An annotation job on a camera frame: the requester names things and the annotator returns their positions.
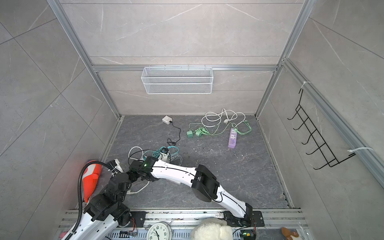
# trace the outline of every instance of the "gray marble wall tile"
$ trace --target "gray marble wall tile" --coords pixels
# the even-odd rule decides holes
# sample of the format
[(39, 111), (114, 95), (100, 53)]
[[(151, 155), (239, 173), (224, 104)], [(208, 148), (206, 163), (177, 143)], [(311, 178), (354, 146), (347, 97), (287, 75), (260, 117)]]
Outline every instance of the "gray marble wall tile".
[[(145, 91), (140, 71), (99, 73), (110, 91)], [(270, 71), (214, 71), (213, 91), (265, 90)]]
[(17, 239), (87, 124), (59, 96), (0, 157), (0, 239)]
[(280, 56), (231, 57), (92, 57), (93, 64), (277, 64)]
[(319, 0), (311, 18), (384, 57), (384, 2)]
[(0, 23), (0, 43), (8, 41), (12, 36), (9, 32), (4, 28), (4, 26)]
[(121, 114), (196, 114), (222, 108), (254, 114), (264, 91), (213, 91), (211, 94), (147, 94), (110, 91)]
[(62, 216), (77, 205), (77, 179), (89, 159), (98, 159), (104, 144), (88, 128), (39, 203), (19, 240), (53, 239)]
[(103, 102), (99, 111), (96, 113), (91, 124), (91, 129), (96, 133), (103, 143), (108, 141), (116, 123), (116, 117), (106, 101)]
[(85, 68), (57, 19), (16, 40), (60, 92)]
[(301, 156), (269, 100), (259, 119), (264, 136), (283, 177), (283, 184), (288, 190), (294, 207), (303, 210), (314, 238), (341, 240)]
[(303, 3), (304, 0), (60, 0), (61, 3), (123, 3), (123, 4), (169, 4), (169, 3)]
[(15, 40), (0, 45), (0, 154), (60, 94)]
[(91, 123), (104, 102), (104, 96), (87, 69), (63, 91), (63, 96), (87, 124)]
[(279, 56), (301, 4), (63, 8), (90, 56)]
[(55, 18), (46, 0), (0, 1), (0, 22), (13, 37)]
[(109, 91), (145, 91), (141, 71), (102, 71), (101, 79)]
[(290, 59), (384, 159), (384, 59), (311, 19)]
[[(308, 130), (305, 127), (293, 130), (302, 123), (297, 116), (293, 120), (287, 119), (295, 113), (294, 109), (300, 98), (297, 94), (299, 89), (300, 85), (296, 80), (288, 72), (284, 72), (271, 93), (270, 101), (291, 136), (341, 238), (380, 239), (384, 222), (384, 210), (381, 208), (384, 204), (382, 187), (357, 156), (332, 168), (327, 166), (321, 170), (313, 169), (326, 163), (321, 152), (307, 155), (306, 153), (316, 149), (315, 142), (310, 139), (307, 145), (303, 145), (301, 142), (308, 139)], [(346, 158), (350, 154), (347, 152), (349, 146), (305, 93), (301, 105), (335, 156), (340, 161)], [(307, 124), (311, 128), (312, 124), (309, 121)], [(320, 136), (315, 136), (315, 139), (318, 142), (322, 141)], [(331, 160), (331, 153), (324, 147), (322, 150), (328, 160)]]
[(214, 71), (213, 91), (265, 90), (271, 71)]

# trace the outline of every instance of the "white wire basket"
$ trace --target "white wire basket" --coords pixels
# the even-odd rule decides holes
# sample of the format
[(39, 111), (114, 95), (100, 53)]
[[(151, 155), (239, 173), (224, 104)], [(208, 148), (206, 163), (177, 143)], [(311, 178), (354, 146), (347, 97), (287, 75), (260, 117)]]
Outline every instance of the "white wire basket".
[(141, 80), (148, 94), (212, 93), (210, 67), (146, 67)]

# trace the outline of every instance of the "black metal rack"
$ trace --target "black metal rack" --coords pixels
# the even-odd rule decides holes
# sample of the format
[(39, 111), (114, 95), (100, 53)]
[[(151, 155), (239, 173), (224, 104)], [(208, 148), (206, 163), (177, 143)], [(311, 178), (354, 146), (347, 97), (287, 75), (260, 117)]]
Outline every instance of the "black metal rack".
[[(303, 143), (303, 142), (302, 142), (302, 144), (303, 144), (303, 145), (308, 144), (309, 140), (310, 140), (311, 137), (312, 137), (312, 139), (314, 140), (314, 142), (315, 142), (316, 145), (317, 145), (317, 148), (316, 148), (313, 152), (311, 152), (311, 153), (306, 153), (306, 154), (307, 154), (307, 155), (311, 155), (311, 154), (315, 153), (317, 150), (320, 150), (320, 152), (321, 152), (321, 154), (323, 155), (325, 161), (327, 162), (327, 163), (324, 164), (323, 166), (321, 166), (321, 167), (319, 167), (319, 168), (313, 168), (313, 169), (318, 170), (318, 169), (321, 169), (321, 168), (323, 168), (323, 167), (325, 167), (325, 166), (327, 166), (327, 165), (328, 165), (329, 167), (334, 167), (335, 165), (340, 164), (340, 163), (344, 162), (345, 160), (347, 160), (347, 159), (349, 159), (349, 158), (355, 156), (355, 155), (356, 155), (355, 153), (351, 153), (350, 155), (348, 155), (347, 158), (345, 158), (345, 159), (343, 159), (343, 160), (341, 160), (341, 161), (338, 160), (338, 159), (336, 158), (336, 156), (333, 154), (331, 148), (328, 146), (327, 142), (324, 140), (323, 136), (321, 135), (321, 133), (319, 132), (319, 130), (317, 129), (317, 127), (313, 124), (312, 120), (309, 118), (309, 116), (307, 115), (307, 113), (305, 112), (305, 110), (303, 109), (303, 107), (300, 105), (300, 103), (301, 103), (301, 97), (303, 96), (303, 89), (300, 89), (299, 94), (301, 94), (301, 95), (300, 95), (299, 104), (297, 105), (297, 107), (296, 107), (296, 109), (295, 109), (296, 113), (293, 115), (292, 118), (287, 118), (287, 119), (288, 119), (288, 120), (292, 120), (296, 115), (298, 115), (298, 116), (300, 117), (300, 119), (301, 119), (301, 121), (302, 121), (303, 123), (300, 125), (299, 128), (297, 128), (297, 129), (293, 128), (293, 129), (294, 129), (294, 130), (299, 130), (299, 129), (304, 125), (304, 126), (307, 128), (308, 132), (310, 133), (310, 136), (309, 136), (307, 142), (306, 142), (306, 143)], [(304, 117), (302, 117), (302, 116), (299, 114), (299, 110), (303, 110), (303, 112), (304, 112), (304, 114), (305, 114)], [(315, 130), (312, 131), (312, 132), (310, 131), (310, 129), (309, 129), (309, 127), (307, 126), (307, 124), (305, 123), (305, 122), (308, 121), (308, 120), (309, 120), (309, 121), (312, 123), (312, 125), (314, 126), (314, 129), (315, 129)], [(319, 143), (316, 141), (315, 137), (313, 136), (313, 134), (314, 134), (315, 132), (317, 132), (317, 133), (320, 135), (321, 139), (324, 141), (323, 144), (319, 145)], [(324, 155), (324, 152), (323, 152), (323, 150), (321, 149), (321, 147), (323, 147), (323, 146), (327, 147), (327, 148), (329, 149), (329, 151), (331, 152), (331, 154), (332, 154), (332, 156), (333, 156), (333, 159), (332, 159), (332, 160), (328, 161), (328, 159), (327, 159), (326, 156)]]

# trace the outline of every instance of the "black charger cable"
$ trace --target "black charger cable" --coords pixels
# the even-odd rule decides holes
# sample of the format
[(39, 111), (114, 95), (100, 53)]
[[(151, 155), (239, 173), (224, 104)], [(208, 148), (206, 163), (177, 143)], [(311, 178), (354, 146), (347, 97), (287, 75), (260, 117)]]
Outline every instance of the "black charger cable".
[(168, 139), (167, 139), (167, 144), (168, 144), (169, 146), (175, 146), (176, 143), (180, 141), (180, 133), (181, 133), (181, 129), (178, 128), (178, 127), (176, 127), (175, 125), (173, 125), (173, 122), (172, 122), (172, 121), (170, 121), (170, 123), (172, 123), (172, 126), (173, 126), (173, 127), (177, 128), (177, 129), (179, 130), (179, 139), (178, 139), (176, 142), (174, 142), (174, 141), (172, 141), (170, 138), (168, 138)]

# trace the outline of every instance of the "analog clock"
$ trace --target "analog clock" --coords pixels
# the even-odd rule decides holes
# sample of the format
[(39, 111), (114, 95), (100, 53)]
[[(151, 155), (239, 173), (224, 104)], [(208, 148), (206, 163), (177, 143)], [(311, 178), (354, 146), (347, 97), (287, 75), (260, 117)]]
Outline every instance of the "analog clock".
[(171, 240), (171, 238), (172, 231), (165, 222), (158, 222), (148, 230), (147, 240)]

